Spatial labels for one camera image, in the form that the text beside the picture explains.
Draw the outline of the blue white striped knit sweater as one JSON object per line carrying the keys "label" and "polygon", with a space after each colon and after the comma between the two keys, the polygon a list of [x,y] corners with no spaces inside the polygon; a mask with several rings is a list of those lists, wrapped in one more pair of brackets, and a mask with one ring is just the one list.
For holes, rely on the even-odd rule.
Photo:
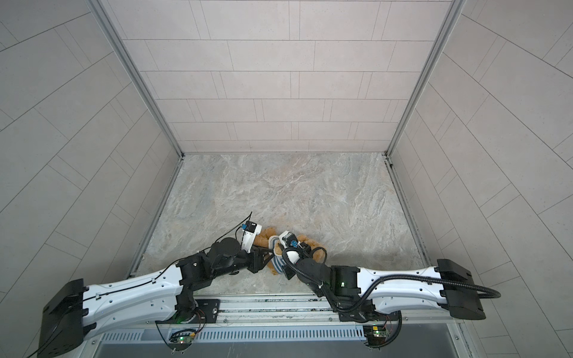
{"label": "blue white striped knit sweater", "polygon": [[280,235],[273,235],[269,238],[269,249],[272,250],[274,257],[272,258],[272,266],[274,270],[281,275],[284,275],[285,262],[282,258],[282,251],[288,246],[287,239],[292,233],[284,231]]}

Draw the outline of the brown plush teddy bear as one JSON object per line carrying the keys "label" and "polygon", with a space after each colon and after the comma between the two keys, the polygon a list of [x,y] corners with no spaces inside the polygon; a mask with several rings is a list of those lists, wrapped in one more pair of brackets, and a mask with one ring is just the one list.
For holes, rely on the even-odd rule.
{"label": "brown plush teddy bear", "polygon": [[[269,238],[273,235],[280,235],[274,228],[266,228],[261,231],[259,235],[256,236],[253,247],[261,247],[268,249]],[[312,257],[317,262],[324,262],[327,258],[327,252],[325,249],[321,249],[321,245],[316,241],[312,240],[305,235],[301,235],[298,238],[300,246],[306,250],[307,253],[313,252]],[[274,275],[279,275],[273,268],[272,262],[267,265]]]}

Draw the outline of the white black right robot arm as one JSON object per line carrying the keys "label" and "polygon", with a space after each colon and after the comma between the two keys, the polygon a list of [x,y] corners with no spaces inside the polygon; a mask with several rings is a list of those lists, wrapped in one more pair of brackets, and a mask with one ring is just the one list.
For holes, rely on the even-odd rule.
{"label": "white black right robot arm", "polygon": [[462,320],[484,320],[481,300],[498,298],[496,291],[475,284],[470,270],[448,259],[413,271],[379,271],[332,266],[302,258],[294,250],[282,254],[316,296],[326,298],[335,313],[367,322],[371,315],[390,316],[403,310],[446,310]]}

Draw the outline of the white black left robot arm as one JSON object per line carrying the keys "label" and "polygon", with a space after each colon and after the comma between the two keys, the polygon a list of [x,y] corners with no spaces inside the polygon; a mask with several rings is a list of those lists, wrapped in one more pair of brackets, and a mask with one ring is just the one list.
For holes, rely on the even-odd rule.
{"label": "white black left robot arm", "polygon": [[176,316],[190,319],[197,310],[194,292],[242,269],[257,273],[272,256],[270,249],[246,250],[227,237],[152,274],[90,286],[83,279],[71,280],[43,308],[36,355],[57,357],[85,340],[128,325],[168,322]]}

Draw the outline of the right green circuit board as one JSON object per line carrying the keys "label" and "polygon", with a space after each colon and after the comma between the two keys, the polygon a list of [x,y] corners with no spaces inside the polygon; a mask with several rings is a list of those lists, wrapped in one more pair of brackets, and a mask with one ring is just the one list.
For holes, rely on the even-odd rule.
{"label": "right green circuit board", "polygon": [[389,331],[385,326],[363,326],[366,341],[364,345],[369,348],[381,348],[387,344]]}

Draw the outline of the green circuit board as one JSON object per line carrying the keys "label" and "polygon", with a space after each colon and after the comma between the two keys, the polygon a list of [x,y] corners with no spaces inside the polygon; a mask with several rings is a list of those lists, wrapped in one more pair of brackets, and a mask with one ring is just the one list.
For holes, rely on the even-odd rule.
{"label": "green circuit board", "polygon": [[197,330],[188,328],[171,334],[169,344],[174,351],[186,351],[197,336]]}
{"label": "green circuit board", "polygon": [[366,341],[364,345],[369,348],[381,348],[387,344],[389,331],[385,326],[363,326]]}

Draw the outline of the left green circuit board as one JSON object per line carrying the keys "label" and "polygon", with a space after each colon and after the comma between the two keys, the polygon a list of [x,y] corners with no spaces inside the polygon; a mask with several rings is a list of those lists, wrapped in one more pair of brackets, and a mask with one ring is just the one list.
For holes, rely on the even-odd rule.
{"label": "left green circuit board", "polygon": [[197,330],[188,328],[171,334],[169,344],[174,351],[186,351],[197,336]]}

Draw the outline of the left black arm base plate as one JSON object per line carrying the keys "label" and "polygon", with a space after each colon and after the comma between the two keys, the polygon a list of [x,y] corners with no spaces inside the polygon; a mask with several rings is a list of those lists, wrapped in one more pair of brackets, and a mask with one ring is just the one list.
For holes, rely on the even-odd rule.
{"label": "left black arm base plate", "polygon": [[196,299],[196,314],[190,321],[192,324],[199,323],[211,325],[215,324],[219,315],[221,301],[213,298]]}

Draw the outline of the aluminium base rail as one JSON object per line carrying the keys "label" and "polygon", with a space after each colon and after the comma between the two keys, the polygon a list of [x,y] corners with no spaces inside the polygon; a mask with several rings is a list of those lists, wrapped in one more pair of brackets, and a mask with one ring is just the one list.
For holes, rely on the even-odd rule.
{"label": "aluminium base rail", "polygon": [[310,295],[220,297],[216,322],[183,352],[165,346],[170,327],[133,326],[87,343],[82,357],[469,357],[459,325],[447,313],[405,311],[398,337],[366,344],[363,325],[341,322]]}

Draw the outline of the left aluminium corner post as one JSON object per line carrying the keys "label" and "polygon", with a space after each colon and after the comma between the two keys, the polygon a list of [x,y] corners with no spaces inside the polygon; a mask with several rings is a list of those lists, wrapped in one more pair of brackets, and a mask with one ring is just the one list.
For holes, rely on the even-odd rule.
{"label": "left aluminium corner post", "polygon": [[153,99],[152,94],[143,79],[143,76],[137,69],[133,59],[131,58],[131,55],[129,55],[128,49],[123,43],[119,32],[111,22],[111,18],[107,11],[104,9],[102,2],[98,0],[86,0],[86,3],[94,15],[95,20],[97,21],[103,34],[110,43],[112,49],[115,51],[119,62],[122,64],[123,68],[132,80],[133,85],[135,86],[150,114],[158,123],[162,132],[167,136],[167,139],[175,150],[175,153],[179,156],[180,160],[182,160],[184,153],[182,152],[170,127],[167,125],[167,122],[165,121],[165,118],[162,115],[156,101]]}

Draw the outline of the aluminium corner post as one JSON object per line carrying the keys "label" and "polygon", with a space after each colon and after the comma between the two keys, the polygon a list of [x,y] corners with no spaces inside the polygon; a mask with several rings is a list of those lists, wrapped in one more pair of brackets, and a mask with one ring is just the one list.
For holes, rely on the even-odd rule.
{"label": "aluminium corner post", "polygon": [[95,20],[97,21],[103,34],[110,43],[112,49],[115,51],[119,62],[122,64],[123,68],[132,80],[133,85],[135,86],[150,114],[158,123],[162,132],[167,136],[167,139],[175,150],[175,153],[179,156],[180,160],[182,160],[184,153],[182,152],[170,127],[167,125],[167,122],[165,121],[165,118],[162,115],[156,101],[153,99],[152,94],[143,79],[143,76],[137,69],[133,59],[131,58],[131,55],[129,55],[128,49],[123,43],[119,32],[111,22],[111,18],[107,11],[104,9],[102,2],[98,0],[86,0],[86,3],[94,15]]}
{"label": "aluminium corner post", "polygon": [[410,118],[413,116],[413,112],[416,108],[418,101],[423,94],[426,84],[428,83],[432,71],[434,71],[435,66],[440,58],[440,55],[443,53],[444,48],[446,47],[446,43],[455,27],[457,20],[459,19],[462,9],[465,5],[466,1],[464,0],[454,0],[449,6],[449,9],[446,13],[446,17],[441,25],[437,37],[434,41],[433,46],[431,47],[431,51],[428,55],[427,60],[422,68],[420,73],[419,79],[416,82],[416,86],[413,89],[413,92],[410,96],[410,99],[407,102],[407,105],[404,109],[404,113],[401,117],[400,122],[396,128],[396,132],[392,137],[390,142],[389,148],[386,151],[386,157],[390,160],[398,147],[398,143],[403,136],[405,129],[407,127]]}

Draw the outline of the right aluminium corner post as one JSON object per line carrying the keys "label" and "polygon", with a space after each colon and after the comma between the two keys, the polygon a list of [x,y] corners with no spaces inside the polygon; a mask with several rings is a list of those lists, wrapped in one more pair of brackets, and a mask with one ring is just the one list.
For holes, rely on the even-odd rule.
{"label": "right aluminium corner post", "polygon": [[418,101],[423,94],[426,84],[428,83],[432,71],[434,71],[435,66],[440,58],[440,55],[443,53],[444,48],[446,47],[446,43],[455,27],[457,20],[459,19],[462,9],[465,5],[466,1],[464,0],[454,0],[449,6],[449,9],[446,13],[446,17],[441,25],[437,37],[434,41],[433,46],[431,47],[431,51],[428,55],[427,60],[422,68],[420,73],[419,79],[416,82],[416,86],[413,89],[413,92],[410,96],[410,99],[407,102],[407,105],[404,109],[404,113],[401,117],[400,122],[396,128],[396,132],[392,137],[390,142],[389,148],[386,151],[386,157],[390,160],[398,147],[398,143],[403,136],[405,129],[407,127],[410,118],[413,116],[413,112],[416,108]]}

